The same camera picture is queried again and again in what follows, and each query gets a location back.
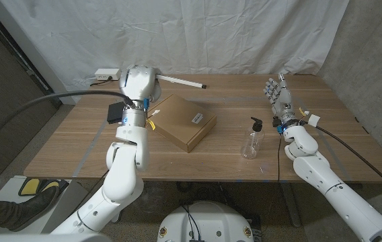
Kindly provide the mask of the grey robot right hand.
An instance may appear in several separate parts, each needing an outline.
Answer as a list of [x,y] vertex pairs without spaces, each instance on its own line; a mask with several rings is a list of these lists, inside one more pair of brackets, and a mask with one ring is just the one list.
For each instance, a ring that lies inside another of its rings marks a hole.
[[296,119],[292,96],[287,86],[287,80],[282,73],[278,75],[278,81],[269,78],[264,88],[264,94],[272,106],[273,114],[280,119],[282,125]]

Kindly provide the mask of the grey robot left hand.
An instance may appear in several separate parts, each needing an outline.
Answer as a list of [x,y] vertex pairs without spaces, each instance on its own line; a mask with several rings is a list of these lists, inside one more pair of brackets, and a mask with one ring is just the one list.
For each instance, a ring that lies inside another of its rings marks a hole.
[[156,102],[161,96],[161,86],[157,80],[160,70],[154,67],[135,65],[123,71],[119,80],[120,92],[130,99]]

